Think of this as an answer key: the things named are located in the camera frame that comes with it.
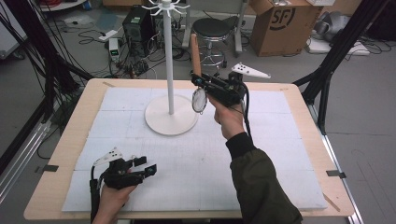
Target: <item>wooden table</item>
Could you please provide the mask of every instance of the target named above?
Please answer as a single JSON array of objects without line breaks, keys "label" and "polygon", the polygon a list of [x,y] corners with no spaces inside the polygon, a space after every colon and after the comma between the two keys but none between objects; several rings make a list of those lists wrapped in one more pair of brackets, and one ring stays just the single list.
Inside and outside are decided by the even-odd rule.
[{"label": "wooden table", "polygon": [[[326,171],[336,170],[318,132],[317,126],[305,105],[300,91],[292,84],[247,83],[251,91],[283,91],[294,116],[305,149],[310,157],[318,182],[323,190],[328,208],[302,211],[303,217],[349,217],[354,213],[347,191],[338,176],[327,176]],[[92,79],[81,95],[78,105],[69,120],[49,165],[59,169],[45,172],[28,203],[26,219],[89,219],[89,213],[62,212],[70,186],[73,170],[83,149],[88,132],[101,106],[107,88],[166,88],[166,80]],[[194,89],[190,81],[174,81],[175,89]],[[193,211],[193,212],[125,212],[120,218],[234,218],[239,211]]]}]

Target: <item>white paper sheet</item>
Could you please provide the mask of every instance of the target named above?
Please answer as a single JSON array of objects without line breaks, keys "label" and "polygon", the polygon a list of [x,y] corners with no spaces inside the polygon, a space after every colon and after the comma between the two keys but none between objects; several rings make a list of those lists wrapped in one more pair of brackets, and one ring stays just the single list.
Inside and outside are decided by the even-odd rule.
[{"label": "white paper sheet", "polygon": [[[175,94],[192,96],[192,90]],[[238,210],[231,178],[231,156],[208,103],[196,125],[180,136],[163,136],[145,122],[151,99],[166,89],[109,88],[78,158],[63,211],[90,211],[92,164],[112,148],[125,160],[147,156],[157,174],[132,193],[125,211]],[[281,91],[251,91],[249,120],[256,147],[272,159],[280,184],[300,209],[326,207],[286,98]],[[95,169],[98,177],[107,164]]]}]

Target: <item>person's arm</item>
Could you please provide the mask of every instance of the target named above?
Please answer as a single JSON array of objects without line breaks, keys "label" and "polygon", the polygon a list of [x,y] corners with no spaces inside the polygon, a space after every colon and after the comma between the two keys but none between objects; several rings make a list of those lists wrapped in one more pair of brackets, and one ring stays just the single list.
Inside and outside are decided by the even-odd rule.
[{"label": "person's arm", "polygon": [[99,203],[99,210],[93,224],[113,224],[117,222],[117,214],[129,200],[129,194],[136,188],[131,186],[123,189],[113,189],[104,185]]},{"label": "person's arm", "polygon": [[302,216],[281,188],[271,159],[257,149],[243,128],[241,105],[227,108],[209,96],[216,108],[232,157],[233,184],[244,223],[297,224]]}]

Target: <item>stand base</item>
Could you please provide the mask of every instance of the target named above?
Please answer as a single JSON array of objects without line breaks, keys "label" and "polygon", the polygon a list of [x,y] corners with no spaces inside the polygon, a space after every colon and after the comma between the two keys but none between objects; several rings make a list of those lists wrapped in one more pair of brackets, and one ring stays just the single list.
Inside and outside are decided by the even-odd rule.
[{"label": "stand base", "polygon": [[168,102],[167,95],[152,100],[146,108],[146,123],[156,133],[164,135],[186,133],[198,120],[198,114],[192,110],[191,100],[175,95],[173,115],[169,114]]}]

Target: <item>white mug tree stand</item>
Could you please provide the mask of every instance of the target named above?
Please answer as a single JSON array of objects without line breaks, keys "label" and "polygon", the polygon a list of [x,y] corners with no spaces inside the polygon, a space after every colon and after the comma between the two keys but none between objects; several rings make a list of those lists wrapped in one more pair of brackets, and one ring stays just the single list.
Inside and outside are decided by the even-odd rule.
[{"label": "white mug tree stand", "polygon": [[156,133],[164,135],[178,135],[189,131],[197,122],[198,114],[192,110],[191,100],[180,95],[174,95],[173,88],[173,59],[172,59],[172,28],[171,13],[178,11],[176,4],[171,0],[162,0],[161,3],[153,3],[155,7],[143,7],[145,9],[155,9],[158,11],[152,16],[157,16],[163,12],[163,34],[165,39],[166,56],[166,77],[168,95],[152,100],[146,108],[145,118],[148,126]]}]

